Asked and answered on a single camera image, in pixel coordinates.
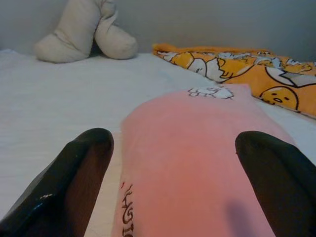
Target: white bed sheet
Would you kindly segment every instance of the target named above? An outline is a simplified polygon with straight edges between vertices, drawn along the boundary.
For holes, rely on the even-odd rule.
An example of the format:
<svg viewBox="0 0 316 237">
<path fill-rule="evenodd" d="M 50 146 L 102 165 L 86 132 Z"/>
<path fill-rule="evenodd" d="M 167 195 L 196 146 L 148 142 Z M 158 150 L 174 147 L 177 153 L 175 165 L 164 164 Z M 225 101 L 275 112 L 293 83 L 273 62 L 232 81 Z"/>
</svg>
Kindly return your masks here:
<svg viewBox="0 0 316 237">
<path fill-rule="evenodd" d="M 81 132 L 119 124 L 167 92 L 215 84 L 150 54 L 50 64 L 0 52 L 0 218 L 31 180 Z M 316 163 L 316 120 L 257 101 Z"/>
</svg>

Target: blanket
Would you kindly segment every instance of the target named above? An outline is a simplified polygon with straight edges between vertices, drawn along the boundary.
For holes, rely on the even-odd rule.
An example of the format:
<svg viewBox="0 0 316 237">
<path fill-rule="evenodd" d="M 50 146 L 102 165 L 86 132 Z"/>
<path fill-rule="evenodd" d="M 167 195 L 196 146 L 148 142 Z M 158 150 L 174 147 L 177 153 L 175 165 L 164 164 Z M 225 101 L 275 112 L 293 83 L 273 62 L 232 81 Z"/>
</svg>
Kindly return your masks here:
<svg viewBox="0 0 316 237">
<path fill-rule="evenodd" d="M 316 62 L 301 63 L 265 49 L 169 44 L 154 45 L 154 55 L 219 83 L 246 83 L 264 102 L 316 117 Z"/>
</svg>

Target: cartoon face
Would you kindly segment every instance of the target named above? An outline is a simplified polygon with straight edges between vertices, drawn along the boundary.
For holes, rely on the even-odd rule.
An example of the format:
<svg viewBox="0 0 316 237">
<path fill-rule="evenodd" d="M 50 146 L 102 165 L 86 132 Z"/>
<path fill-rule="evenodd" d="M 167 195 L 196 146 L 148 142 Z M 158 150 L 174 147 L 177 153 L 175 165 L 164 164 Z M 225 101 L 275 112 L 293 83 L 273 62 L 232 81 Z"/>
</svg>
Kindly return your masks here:
<svg viewBox="0 0 316 237">
<path fill-rule="evenodd" d="M 192 88 L 189 90 L 190 96 L 204 96 L 220 99 L 231 99 L 234 95 L 223 86 Z"/>
<path fill-rule="evenodd" d="M 280 105 L 293 110 L 298 109 L 298 97 L 293 90 L 285 86 L 277 86 L 264 91 L 260 98 L 269 104 Z"/>
</svg>

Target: plush toy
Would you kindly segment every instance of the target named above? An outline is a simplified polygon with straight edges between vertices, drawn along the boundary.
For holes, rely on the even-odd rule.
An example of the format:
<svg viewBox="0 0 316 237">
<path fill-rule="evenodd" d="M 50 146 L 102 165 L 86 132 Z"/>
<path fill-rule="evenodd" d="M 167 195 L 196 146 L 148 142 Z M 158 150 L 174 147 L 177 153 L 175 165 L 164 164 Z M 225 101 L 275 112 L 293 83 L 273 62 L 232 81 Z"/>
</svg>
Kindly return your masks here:
<svg viewBox="0 0 316 237">
<path fill-rule="evenodd" d="M 38 59 L 68 63 L 90 55 L 93 38 L 113 59 L 128 59 L 137 52 L 136 39 L 114 25 L 114 0 L 69 0 L 54 33 L 35 44 Z"/>
<path fill-rule="evenodd" d="M 316 168 L 246 85 L 146 102 L 122 137 L 112 237 L 315 236 Z"/>
</svg>

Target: cartoon egg yolk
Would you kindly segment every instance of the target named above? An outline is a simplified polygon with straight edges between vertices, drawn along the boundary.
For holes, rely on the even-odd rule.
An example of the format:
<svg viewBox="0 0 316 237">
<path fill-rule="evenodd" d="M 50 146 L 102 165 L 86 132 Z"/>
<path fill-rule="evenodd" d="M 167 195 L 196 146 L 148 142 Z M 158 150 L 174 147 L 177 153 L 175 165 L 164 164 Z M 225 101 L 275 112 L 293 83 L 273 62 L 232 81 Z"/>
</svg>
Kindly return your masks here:
<svg viewBox="0 0 316 237">
<path fill-rule="evenodd" d="M 260 98 L 270 104 L 278 104 L 294 110 L 297 110 L 298 107 L 298 99 L 295 92 L 284 86 L 270 88 L 264 91 Z"/>
<path fill-rule="evenodd" d="M 223 71 L 220 78 L 229 79 L 243 74 L 247 71 L 251 65 L 245 62 L 233 59 L 223 60 L 221 58 L 217 59 L 219 70 Z"/>
<path fill-rule="evenodd" d="M 193 60 L 194 57 L 192 56 L 192 54 L 186 52 L 174 56 L 170 62 L 182 68 L 188 69 Z"/>
<path fill-rule="evenodd" d="M 286 65 L 284 66 L 284 70 L 289 73 L 301 73 L 310 71 L 312 67 L 308 64 L 296 64 L 296 65 Z"/>
</svg>

